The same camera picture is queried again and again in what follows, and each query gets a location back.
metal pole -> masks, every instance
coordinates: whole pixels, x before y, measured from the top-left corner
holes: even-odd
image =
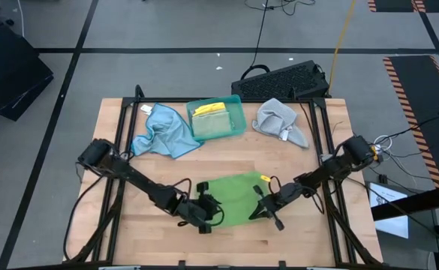
[[[323,146],[321,145],[321,138],[319,135],[319,127],[317,125],[317,116],[316,116],[316,110],[314,109],[314,102],[309,101],[309,113],[311,115],[311,125],[312,125],[312,132],[313,132],[313,138],[314,138],[314,145],[316,146],[316,153],[317,153],[317,162],[319,164],[321,163],[321,155],[323,154]],[[322,185],[323,187],[323,195],[324,200],[327,201],[327,198],[331,197],[331,190],[329,189],[329,183],[325,181]],[[338,241],[338,231],[336,230],[335,221],[332,217],[332,215],[327,211],[326,208],[326,216],[327,216],[327,223],[329,225],[329,234],[331,236],[331,245],[332,245],[332,253],[334,255],[334,261],[336,265],[340,262],[342,262],[341,258],[341,249],[339,248],[339,241]]]
[[[331,127],[329,126],[329,117],[326,111],[326,102],[323,104],[324,106],[320,106],[321,116],[323,118],[324,123],[324,133],[326,134],[326,142],[327,149],[330,154],[334,153],[334,142],[332,141]],[[342,186],[340,182],[334,181],[334,186],[336,190],[336,198],[338,199],[338,206],[341,215],[344,217],[344,222],[347,226],[349,226],[349,218],[347,217],[347,207],[346,200],[344,199],[344,193],[342,190]],[[347,248],[347,258],[349,259],[349,263],[357,263],[356,260],[356,252],[354,251],[354,247],[351,244],[351,241],[348,238],[346,240],[346,248]]]
[[[128,154],[128,157],[129,157],[129,152],[131,151],[131,143],[134,135],[134,130],[136,127],[137,108],[139,106],[139,102],[140,99],[139,97],[137,97],[137,99],[133,102],[132,105],[131,120],[129,122],[128,137],[126,139],[126,146],[125,146],[125,152]],[[117,232],[119,230],[119,221],[121,220],[122,199],[124,196],[124,191],[125,191],[125,181],[121,180],[119,181],[119,186],[116,193],[116,196],[120,199],[121,204],[119,205],[118,213],[114,217],[113,225],[111,226],[111,236],[110,236],[109,245],[107,248],[107,255],[106,255],[106,260],[111,262],[113,262],[114,251],[116,250]]]
[[[122,130],[124,129],[126,110],[127,110],[127,107],[124,106],[124,104],[122,104],[121,105],[121,112],[119,113],[119,122],[117,124],[117,129],[116,129],[116,138],[114,138],[114,145],[118,149],[119,149],[119,146],[121,144]],[[106,216],[107,211],[109,209],[111,192],[113,189],[113,182],[114,182],[114,179],[107,178],[106,188],[104,190],[104,197],[102,200],[101,214],[99,216],[99,224],[101,224],[104,221],[104,217]],[[99,260],[99,256],[101,254],[101,246],[102,246],[102,237],[96,243],[95,248],[92,251],[92,261]]]

towel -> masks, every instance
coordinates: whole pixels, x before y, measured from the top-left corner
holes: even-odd
[[[132,142],[134,155],[144,152],[179,158],[203,145],[192,138],[191,129],[172,108],[156,103],[146,120],[146,135],[138,135]]]
[[[192,117],[192,129],[195,137],[231,132],[231,126],[230,115],[226,109]]]
[[[297,113],[275,98],[261,105],[257,111],[257,120],[252,127],[257,132],[288,140],[304,149],[309,148],[308,140],[296,126]]]
[[[267,182],[261,179],[259,172],[248,172],[241,175],[231,175],[206,181],[208,183],[207,194],[211,194],[220,202],[224,213],[217,213],[212,217],[210,224],[216,224],[224,215],[223,222],[218,227],[231,227],[252,222],[249,216],[256,210],[259,196],[254,191],[258,185],[265,195],[269,194]]]

teal plastic bin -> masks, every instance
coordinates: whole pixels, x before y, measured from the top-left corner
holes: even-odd
[[[202,105],[213,104],[216,102],[224,102],[226,105],[226,110],[229,112],[229,116],[232,123],[232,128],[230,132],[220,132],[205,136],[195,136],[194,129],[192,126],[192,115],[195,109],[201,107]],[[193,138],[196,141],[212,140],[222,137],[235,136],[243,134],[246,130],[246,119],[244,117],[244,111],[242,110],[241,98],[237,94],[233,94],[227,97],[214,97],[205,100],[196,100],[186,103],[186,110],[188,111],[189,125],[193,133]]]

black metal frame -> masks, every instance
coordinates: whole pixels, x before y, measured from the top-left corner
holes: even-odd
[[[121,105],[121,111],[119,113],[119,122],[116,130],[116,138],[115,138],[115,145],[116,147],[120,147],[120,142],[122,138],[122,134],[124,131],[125,126],[125,115],[128,110],[129,106],[132,106],[132,113],[131,113],[131,119],[129,123],[128,128],[128,135],[126,139],[126,146],[125,151],[129,152],[131,148],[131,142],[134,135],[135,130],[135,124],[137,120],[137,108],[139,106],[139,103],[154,103],[154,102],[162,102],[162,103],[184,103],[189,101],[197,101],[200,99],[207,99],[209,97],[144,97],[143,91],[139,86],[136,87],[136,96],[135,97],[124,97],[122,98],[122,105]],[[243,98],[243,103],[263,103],[266,102],[267,99],[262,98]],[[291,100],[291,99],[280,99],[283,103],[301,103],[301,104],[308,104],[309,107],[309,114],[311,116],[311,129],[312,129],[312,135],[314,138],[314,146],[316,148],[316,154],[317,154],[317,160],[318,163],[321,163],[321,157],[323,156],[323,148],[322,148],[322,142],[320,138],[320,130],[317,122],[317,109],[320,109],[321,113],[321,119],[323,121],[323,127],[324,127],[324,133],[326,137],[326,144],[327,144],[327,151],[329,154],[332,154],[334,152],[335,146],[332,141],[332,133],[329,126],[329,118],[326,110],[326,102],[323,98],[303,98],[300,100]],[[106,189],[104,191],[104,198],[102,202],[102,208],[101,208],[101,216],[99,220],[99,224],[106,220],[106,215],[110,211],[109,205],[111,196],[113,195],[113,182],[114,179],[107,179]],[[329,189],[328,184],[323,184],[323,195],[325,202],[329,201],[332,202],[332,196],[331,196],[331,190]],[[343,217],[345,223],[348,225],[348,219],[347,219],[347,209],[346,204],[344,201],[344,194],[342,187],[339,183],[335,183],[335,188],[338,189],[336,193],[336,199],[338,204],[338,209],[341,213],[341,216]],[[48,265],[48,266],[36,266],[36,267],[29,267],[29,268],[22,268],[22,270],[36,270],[36,269],[77,269],[77,270],[89,270],[89,269],[97,269],[98,266],[112,266],[113,265],[113,258],[114,258],[114,251],[116,249],[116,239],[117,239],[117,232],[119,230],[119,220],[121,215],[121,207],[122,207],[122,199],[124,196],[125,191],[125,182],[119,181],[119,186],[116,192],[116,198],[120,199],[120,205],[119,210],[114,209],[114,218],[112,221],[111,226],[111,234],[110,234],[110,240],[107,247],[107,255],[106,260],[99,261],[99,254],[101,253],[101,246],[103,237],[101,236],[98,241],[95,243],[94,249],[92,251],[92,261],[91,262],[84,262],[84,261],[74,261],[74,262],[68,262],[66,264],[62,265]],[[408,269],[408,268],[396,268],[396,267],[390,267],[385,265],[365,265],[365,264],[358,264],[356,261],[356,251],[354,250],[353,245],[351,244],[351,240],[348,239],[345,236],[345,243],[347,247],[347,257],[349,262],[342,262],[341,257],[341,248],[339,246],[339,240],[338,240],[338,232],[336,229],[336,221],[331,215],[331,213],[326,208],[326,214],[329,224],[329,235],[331,236],[331,245],[332,245],[332,252],[335,260],[335,267],[343,268],[343,269]],[[187,269],[201,269],[201,270],[207,270],[207,269],[241,269],[241,270],[252,270],[252,269],[260,269],[260,270],[293,270],[293,269],[309,269],[309,267],[288,267],[286,266],[285,261],[279,261],[278,266],[219,266],[219,265],[209,265],[209,266],[187,266]],[[186,261],[178,261],[178,265],[141,265],[141,270],[147,270],[147,269],[172,269],[172,270],[185,270],[186,269]]]
[[[144,97],[144,94],[139,86],[136,87],[136,97],[124,97],[122,99],[122,105],[121,105],[121,112],[119,113],[119,122],[118,127],[116,131],[116,138],[114,141],[114,144],[116,147],[120,146],[120,141],[122,138],[124,126],[125,126],[125,115],[128,107],[132,105],[132,113],[131,113],[131,120],[129,123],[128,128],[128,136],[126,139],[126,148],[125,151],[128,152],[131,147],[131,142],[134,135],[134,129],[135,129],[135,123],[137,120],[137,107],[139,103],[153,103],[153,102],[162,102],[162,103],[183,103],[183,102],[189,102],[189,101],[196,101],[200,99],[206,99],[208,97]],[[243,103],[263,103],[266,102],[268,99],[265,98],[243,98]],[[332,142],[332,134],[331,129],[329,126],[329,118],[326,111],[326,103],[323,98],[314,98],[314,99],[301,99],[301,100],[291,100],[291,99],[284,99],[280,100],[283,103],[301,103],[301,104],[308,104],[309,107],[309,114],[311,116],[311,125],[312,125],[312,135],[314,137],[314,145],[316,148],[316,154],[317,154],[317,160],[320,163],[321,162],[321,156],[323,153],[322,148],[322,142],[320,139],[320,131],[319,126],[317,124],[317,114],[316,114],[316,105],[320,108],[321,117],[323,121],[324,131],[326,135],[326,143],[329,154],[332,154],[334,152],[335,146]],[[106,189],[104,191],[104,198],[102,202],[101,207],[101,216],[99,219],[99,223],[104,221],[105,214],[107,213],[109,204],[110,204],[110,198],[113,195],[113,181],[114,179],[107,179]],[[118,191],[116,193],[116,196],[123,197],[124,196],[124,182],[119,182]],[[337,202],[338,207],[341,211],[342,216],[347,221],[347,210],[346,210],[346,204],[344,201],[344,194],[342,187],[339,183],[335,183],[335,188],[338,188],[338,191],[336,192],[337,196]],[[324,184],[323,185],[323,195],[325,197],[331,196],[330,195],[331,190],[329,189],[329,185]],[[107,256],[106,261],[112,262],[114,258],[114,250],[116,249],[116,239],[117,239],[117,232],[119,229],[119,219],[120,219],[120,211],[118,214],[114,217],[113,223],[111,226],[111,234],[110,234],[110,240],[109,245],[107,248]],[[338,240],[338,232],[335,226],[335,221],[332,218],[330,214],[327,215],[328,224],[329,224],[329,234],[331,235],[331,244],[332,244],[332,251],[333,256],[335,259],[336,265],[339,263],[342,263],[341,258],[341,248],[339,247],[339,240]],[[354,251],[353,245],[350,243],[349,239],[346,240],[347,245],[347,255],[350,263],[356,263],[356,253]],[[93,251],[92,260],[97,261],[99,260],[99,254],[101,252],[101,246],[102,241],[98,241],[98,243],[95,246],[95,249]]]

light blue cloth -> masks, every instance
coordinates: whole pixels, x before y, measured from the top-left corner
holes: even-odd
[[[192,138],[191,129],[172,108],[156,103],[146,120],[146,135],[138,135],[132,142],[134,155],[144,152],[179,158],[204,144]]]

